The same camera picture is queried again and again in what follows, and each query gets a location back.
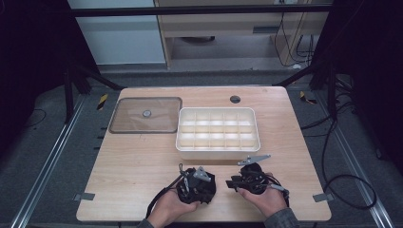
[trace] person's arm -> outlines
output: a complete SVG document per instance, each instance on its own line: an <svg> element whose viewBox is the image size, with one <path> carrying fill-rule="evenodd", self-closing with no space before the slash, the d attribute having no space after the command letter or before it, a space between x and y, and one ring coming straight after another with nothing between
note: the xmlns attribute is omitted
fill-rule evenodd
<svg viewBox="0 0 403 228"><path fill-rule="evenodd" d="M287 207L284 197L279 190L268 187L260 194L255 195L248 190L238 188L238 192L252 202L266 217L265 227L289 228L299 227L299 222L291 208Z"/></svg>
<svg viewBox="0 0 403 228"><path fill-rule="evenodd" d="M150 216L143 219L137 227L163 228L180 216L196 211L200 204L199 201L190 204L181 202L178 194L174 190L169 190L158 199Z"/></svg>

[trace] gray floor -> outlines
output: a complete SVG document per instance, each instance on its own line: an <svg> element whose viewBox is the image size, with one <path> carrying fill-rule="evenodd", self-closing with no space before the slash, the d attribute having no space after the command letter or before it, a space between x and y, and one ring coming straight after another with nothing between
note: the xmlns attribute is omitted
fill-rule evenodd
<svg viewBox="0 0 403 228"><path fill-rule="evenodd" d="M178 39L170 69L139 70L136 73L106 73L111 81L122 86L222 86L222 85L270 85L277 83L297 70L282 66L276 58L273 44L268 37L216 37L211 43L188 42ZM56 166L49 176L41 197L29 218L32 227L77 227L85 225L117 227L115 223L82 223L75 218L79 202L72 200L84 192L93 163L105 134L119 91L90 80L90 95L75 92L75 101L84 100L81 114L68 136ZM326 116L321 104L309 104L299 98L301 90L308 90L309 76L287 87L290 100L301 126ZM315 99L321 100L323 91L315 91ZM100 97L107 93L103 110L96 110ZM338 106L349 102L339 98ZM48 155L64 127L64 90L57 87L37 99L36 108L11 149L12 158L0 173L0 224L8 227L17 215L31 187L41 173ZM304 130L305 141L313 159L317 174L324 184L321 171L321 156L325 142L322 135L330 122ZM403 179L390 161L380 161L374 154L374 145L350 105L339 111L337 129L331 134L326 149L325 170L327 177L339 174L354 174L345 155L345 145L340 143L340 134L347 139L348 149L356 158L359 169L368 177L383 208L395 227L403 227ZM346 200L362 205L362 191L355 180L338 180L334 189ZM329 202L332 218L317 227L382 227L376 224L373 210L358 210L340 199ZM133 226L135 223L124 223ZM192 224L192 227L224 227L224 224ZM242 224L240 227L258 227L257 224ZM312 222L302 222L303 227L313 227ZM176 227L190 227L176 224Z"/></svg>

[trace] sleeve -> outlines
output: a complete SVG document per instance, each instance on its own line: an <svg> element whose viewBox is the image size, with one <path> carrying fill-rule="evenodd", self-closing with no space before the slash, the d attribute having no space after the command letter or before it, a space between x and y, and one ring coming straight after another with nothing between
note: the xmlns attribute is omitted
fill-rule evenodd
<svg viewBox="0 0 403 228"><path fill-rule="evenodd" d="M143 219L136 228L154 228L154 226L147 219Z"/></svg>
<svg viewBox="0 0 403 228"><path fill-rule="evenodd" d="M276 227L276 228L290 228L299 227L299 222L294 215L291 208L285 208L281 211L276 212L273 216L267 218L264 222L266 228Z"/></svg>

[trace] wall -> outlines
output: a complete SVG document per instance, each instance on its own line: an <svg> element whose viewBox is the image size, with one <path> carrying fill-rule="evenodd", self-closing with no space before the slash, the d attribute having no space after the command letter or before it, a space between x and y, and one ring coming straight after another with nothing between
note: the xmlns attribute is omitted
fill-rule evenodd
<svg viewBox="0 0 403 228"><path fill-rule="evenodd" d="M68 0L72 9L154 7L152 0ZM77 18L97 65L164 64L156 16Z"/></svg>

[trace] white plastic tray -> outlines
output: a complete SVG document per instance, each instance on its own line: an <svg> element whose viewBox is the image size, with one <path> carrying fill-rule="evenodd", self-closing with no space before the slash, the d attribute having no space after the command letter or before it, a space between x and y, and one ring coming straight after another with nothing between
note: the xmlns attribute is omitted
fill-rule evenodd
<svg viewBox="0 0 403 228"><path fill-rule="evenodd" d="M243 160L260 149L249 107L184 107L176 147L185 160Z"/></svg>

